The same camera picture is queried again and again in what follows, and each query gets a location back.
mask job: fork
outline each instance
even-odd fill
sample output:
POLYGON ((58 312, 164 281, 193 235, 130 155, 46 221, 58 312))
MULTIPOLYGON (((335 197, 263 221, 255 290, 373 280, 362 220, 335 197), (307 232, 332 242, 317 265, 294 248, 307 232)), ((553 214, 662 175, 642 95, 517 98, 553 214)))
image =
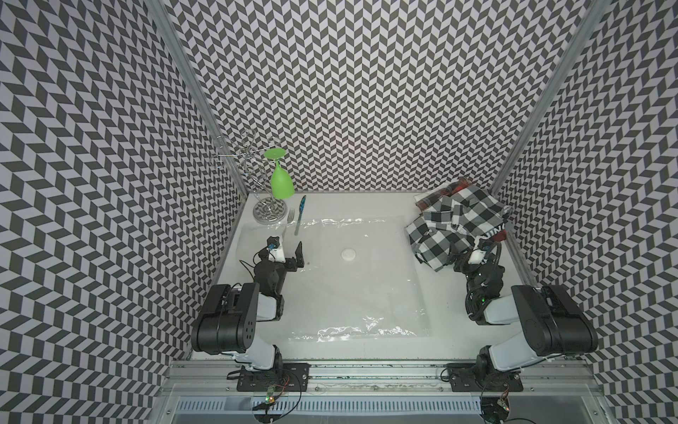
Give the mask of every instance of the fork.
POLYGON ((287 225, 285 226, 285 229, 283 230, 283 235, 282 238, 285 238, 285 232, 287 231, 287 226, 292 224, 292 221, 294 220, 294 209, 290 210, 290 213, 287 214, 287 225))

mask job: white table surface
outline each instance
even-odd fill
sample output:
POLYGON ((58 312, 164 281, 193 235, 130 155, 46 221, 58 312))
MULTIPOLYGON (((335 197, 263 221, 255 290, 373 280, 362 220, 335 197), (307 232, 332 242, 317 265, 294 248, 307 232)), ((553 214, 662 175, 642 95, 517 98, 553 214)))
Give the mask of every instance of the white table surface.
MULTIPOLYGON (((288 207, 296 210, 295 219, 298 217, 302 196, 303 194, 296 194, 286 200, 288 207)), ((256 224, 252 216, 255 203, 256 198, 250 195, 233 235, 231 248, 226 255, 219 284, 246 282, 244 279, 246 271, 238 263, 235 251, 243 228, 256 224)), ((306 195, 302 219, 402 216, 410 223, 419 213, 419 209, 414 205, 414 193, 311 193, 306 195)), ((286 256, 293 255, 293 252, 285 253, 286 256)), ((464 309, 466 280, 463 274, 455 273, 451 267, 434 272, 428 265, 420 264, 414 255, 412 262, 416 268, 424 307, 430 320, 429 336, 359 338, 325 343, 290 341, 284 335, 289 334, 289 331, 281 329, 294 328, 295 323, 285 319, 285 312, 278 322, 257 323, 256 334, 267 343, 278 346, 286 360, 467 360, 475 359, 482 347, 502 342, 521 331, 519 323, 508 326, 476 325, 467 318, 464 309)), ((502 252, 500 264, 506 268, 502 295, 510 294, 511 286, 521 284, 521 281, 506 248, 502 252)), ((288 273, 285 285, 293 284, 293 280, 294 273, 288 273)), ((290 304, 290 300, 285 298, 285 309, 290 304)), ((193 352, 192 359, 208 360, 224 357, 193 352)))

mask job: clear plastic sheet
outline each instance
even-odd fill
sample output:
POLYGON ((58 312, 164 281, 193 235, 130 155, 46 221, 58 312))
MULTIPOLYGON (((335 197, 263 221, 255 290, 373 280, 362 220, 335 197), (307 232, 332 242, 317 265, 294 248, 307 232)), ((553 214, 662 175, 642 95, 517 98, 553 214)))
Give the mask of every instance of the clear plastic sheet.
MULTIPOLYGON (((430 326, 404 224, 400 216, 304 219, 298 236, 296 222, 290 225, 283 238, 285 256, 294 256, 302 241, 305 266, 287 273, 283 317, 266 329, 275 328, 277 338, 321 342, 427 335, 430 326), (353 260, 342 257, 346 249, 355 251, 353 260)), ((284 228, 283 223, 246 225, 237 258, 251 262, 266 239, 284 228)), ((239 275, 247 275, 244 268, 239 275)))

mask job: vent grille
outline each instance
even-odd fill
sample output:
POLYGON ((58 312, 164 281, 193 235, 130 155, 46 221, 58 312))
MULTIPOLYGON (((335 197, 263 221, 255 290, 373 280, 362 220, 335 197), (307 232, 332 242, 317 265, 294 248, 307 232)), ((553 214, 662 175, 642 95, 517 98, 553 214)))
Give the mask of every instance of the vent grille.
MULTIPOLYGON (((284 413, 294 407, 296 399, 279 400, 271 406, 268 413, 284 413)), ((178 414, 263 414, 252 412, 252 407, 264 401, 264 396, 182 396, 176 413, 178 414)), ((477 396, 427 397, 412 396, 323 396, 321 399, 301 399, 293 413, 309 415, 405 415, 436 414, 462 415, 480 412, 480 399, 477 396)))

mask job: white round cap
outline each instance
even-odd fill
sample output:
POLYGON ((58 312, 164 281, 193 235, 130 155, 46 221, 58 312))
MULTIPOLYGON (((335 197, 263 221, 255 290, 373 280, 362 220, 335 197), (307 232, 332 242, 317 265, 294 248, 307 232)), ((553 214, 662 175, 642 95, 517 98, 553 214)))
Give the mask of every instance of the white round cap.
POLYGON ((344 261, 352 261, 353 259, 355 259, 355 250, 351 248, 346 248, 342 250, 341 257, 342 259, 344 259, 344 261))

